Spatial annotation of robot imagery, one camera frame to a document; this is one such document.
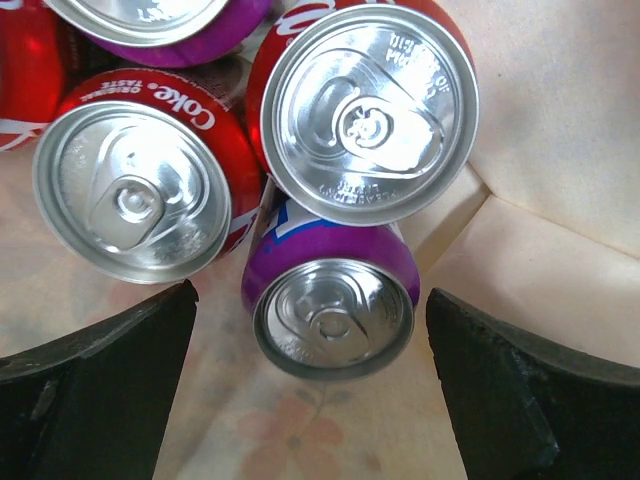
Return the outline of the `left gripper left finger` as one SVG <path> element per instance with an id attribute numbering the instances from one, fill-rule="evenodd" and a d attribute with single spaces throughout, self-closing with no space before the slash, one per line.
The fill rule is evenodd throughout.
<path id="1" fill-rule="evenodd" d="M 152 478 L 197 302 L 184 281 L 2 358 L 2 478 Z"/>

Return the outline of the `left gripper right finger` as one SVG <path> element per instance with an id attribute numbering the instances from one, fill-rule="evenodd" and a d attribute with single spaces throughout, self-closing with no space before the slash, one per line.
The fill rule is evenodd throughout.
<path id="1" fill-rule="evenodd" d="M 429 344 L 470 479 L 636 479 L 639 371 L 435 288 Z"/>

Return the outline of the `beige canvas bag orange handles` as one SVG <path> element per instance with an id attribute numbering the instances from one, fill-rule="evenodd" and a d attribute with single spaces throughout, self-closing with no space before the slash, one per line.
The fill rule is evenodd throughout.
<path id="1" fill-rule="evenodd" d="M 240 295 L 251 243 L 189 281 L 197 312 L 153 479 L 463 479 L 426 326 L 443 289 L 504 322 L 639 363 L 639 5 L 446 1 L 473 56 L 471 155 L 403 220 L 420 272 L 411 339 L 353 381 L 284 373 Z M 34 148 L 1 156 L 1 360 L 170 288 L 99 273 L 35 200 Z"/>

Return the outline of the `purple can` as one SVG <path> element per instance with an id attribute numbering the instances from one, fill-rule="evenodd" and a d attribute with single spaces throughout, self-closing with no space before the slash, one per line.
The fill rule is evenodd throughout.
<path id="1" fill-rule="evenodd" d="M 186 68 L 247 49 L 284 10 L 270 0 L 48 1 L 105 50 L 152 67 Z"/>
<path id="2" fill-rule="evenodd" d="M 333 223 L 269 182 L 241 295 L 273 364 L 302 379 L 346 381 L 385 368 L 404 350 L 420 276 L 397 223 Z"/>

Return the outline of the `red can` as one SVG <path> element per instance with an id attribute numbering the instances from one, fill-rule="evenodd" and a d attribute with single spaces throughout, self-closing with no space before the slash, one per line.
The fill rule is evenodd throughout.
<path id="1" fill-rule="evenodd" d="M 455 180 L 479 90 L 462 32 L 434 1 L 299 1 L 257 51 L 246 114 L 285 193 L 324 219 L 372 226 Z"/>
<path id="2" fill-rule="evenodd" d="M 41 1 L 1 3 L 1 150 L 20 148 L 52 121 L 68 74 L 62 20 Z"/>
<path id="3" fill-rule="evenodd" d="M 187 278 L 256 220 L 262 170 L 248 140 L 238 58 L 183 70 L 127 66 L 75 87 L 33 160 L 41 213 L 101 272 Z"/>

